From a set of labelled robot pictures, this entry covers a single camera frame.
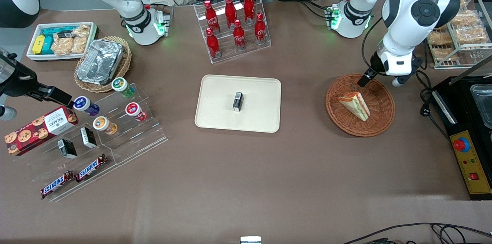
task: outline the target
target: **red switch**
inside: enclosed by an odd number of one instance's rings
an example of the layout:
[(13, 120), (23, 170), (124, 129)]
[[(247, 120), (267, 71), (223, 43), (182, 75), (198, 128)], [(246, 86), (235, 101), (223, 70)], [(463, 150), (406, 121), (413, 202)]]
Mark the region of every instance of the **red switch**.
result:
[(470, 173), (470, 179), (472, 181), (476, 181), (478, 179), (478, 174), (477, 173)]
[(460, 137), (459, 139), (453, 141), (453, 147), (458, 151), (466, 153), (470, 150), (470, 143), (464, 137)]

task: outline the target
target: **coca-cola bottle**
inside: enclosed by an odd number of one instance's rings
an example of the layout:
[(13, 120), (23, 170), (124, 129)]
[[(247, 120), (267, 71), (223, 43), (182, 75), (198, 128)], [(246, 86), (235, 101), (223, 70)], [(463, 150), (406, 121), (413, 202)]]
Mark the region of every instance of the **coca-cola bottle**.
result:
[(205, 18), (207, 18), (207, 23), (209, 27), (214, 31), (214, 33), (220, 33), (220, 26), (218, 24), (217, 14), (212, 8), (212, 2), (210, 0), (205, 0)]
[(236, 8), (232, 4), (232, 0), (225, 0), (225, 18), (227, 19), (227, 27), (229, 30), (234, 30), (234, 21), (237, 19)]
[(211, 28), (207, 28), (207, 46), (209, 47), (210, 55), (212, 58), (220, 58), (220, 48), (218, 46), (218, 39), (214, 36), (214, 31)]
[(244, 21), (247, 25), (253, 25), (254, 23), (254, 1), (244, 0)]
[(263, 45), (267, 41), (265, 38), (265, 20), (263, 20), (263, 13), (256, 15), (256, 24), (254, 25), (254, 34), (256, 36), (255, 43), (257, 45)]
[(242, 51), (246, 49), (246, 43), (244, 42), (244, 30), (241, 27), (241, 21), (239, 19), (234, 22), (234, 32), (232, 33), (232, 35), (234, 35), (234, 44), (236, 45), (236, 50)]

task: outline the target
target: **sandwich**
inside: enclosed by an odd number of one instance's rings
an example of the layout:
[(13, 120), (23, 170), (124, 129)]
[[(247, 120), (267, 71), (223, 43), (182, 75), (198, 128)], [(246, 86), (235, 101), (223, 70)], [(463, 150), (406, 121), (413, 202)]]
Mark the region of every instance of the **sandwich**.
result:
[(362, 121), (366, 121), (371, 115), (360, 92), (345, 93), (338, 101)]

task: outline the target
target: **table surface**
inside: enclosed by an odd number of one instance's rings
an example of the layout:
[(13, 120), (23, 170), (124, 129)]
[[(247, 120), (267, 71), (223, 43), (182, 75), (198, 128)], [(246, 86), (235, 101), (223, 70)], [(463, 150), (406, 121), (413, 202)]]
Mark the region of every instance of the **table surface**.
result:
[[(272, 46), (211, 65), (193, 7), (175, 9), (169, 37), (151, 46), (132, 41), (114, 10), (43, 10), (37, 23), (95, 22), (101, 37), (127, 39), (133, 59), (126, 77), (149, 95), (169, 141), (57, 203), (41, 201), (27, 167), (0, 153), (1, 242), (213, 244), (260, 235), (267, 244), (342, 243), (425, 221), (491, 230), (490, 202), (469, 201), (450, 144), (419, 115), (422, 87), (415, 78), (394, 88), (391, 78), (379, 77), (395, 99), (394, 123), (376, 137), (350, 136), (330, 120), (324, 99), (338, 76), (367, 69), (362, 37), (327, 31), (298, 3), (274, 2), (265, 11)], [(376, 26), (367, 55), (385, 32), (382, 23)], [(74, 97), (105, 96), (75, 84), (74, 61), (23, 57), (23, 63), (40, 82)], [(457, 73), (428, 70), (434, 84)], [(279, 131), (196, 127), (200, 81), (207, 74), (279, 79)], [(7, 105), (19, 116), (1, 123), (4, 135), (56, 107), (27, 97), (8, 98)], [(436, 240), (427, 226), (381, 236)]]

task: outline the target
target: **round wicker basket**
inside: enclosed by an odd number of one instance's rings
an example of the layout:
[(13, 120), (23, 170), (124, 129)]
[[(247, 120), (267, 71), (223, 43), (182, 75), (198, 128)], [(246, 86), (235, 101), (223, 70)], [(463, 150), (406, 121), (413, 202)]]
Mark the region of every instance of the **round wicker basket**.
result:
[[(357, 85), (362, 74), (347, 74), (338, 78), (326, 92), (326, 109), (340, 129), (360, 137), (376, 136), (384, 132), (395, 118), (395, 101), (385, 86), (371, 80), (364, 88)], [(366, 121), (348, 111), (337, 100), (346, 92), (360, 92), (371, 115)]]
[[(114, 41), (117, 42), (121, 45), (123, 45), (123, 57), (121, 58), (120, 63), (118, 64), (118, 68), (116, 69), (115, 72), (115, 78), (118, 76), (124, 76), (125, 73), (130, 69), (130, 62), (131, 62), (131, 51), (130, 47), (128, 46), (128, 43), (121, 37), (115, 37), (115, 36), (108, 36), (108, 37), (103, 37), (101, 38), (103, 40), (108, 40), (108, 41)], [(74, 78), (75, 82), (77, 83), (80, 88), (83, 90), (88, 90), (90, 92), (95, 92), (95, 93), (103, 93), (103, 92), (108, 92), (110, 91), (111, 84), (109, 83), (108, 85), (96, 85), (94, 83), (86, 83), (84, 81), (79, 80), (77, 78), (77, 68), (79, 68), (80, 64), (84, 61), (84, 58), (86, 57), (86, 54), (84, 54), (79, 62), (77, 63), (77, 66), (75, 67), (75, 73), (74, 73)]]

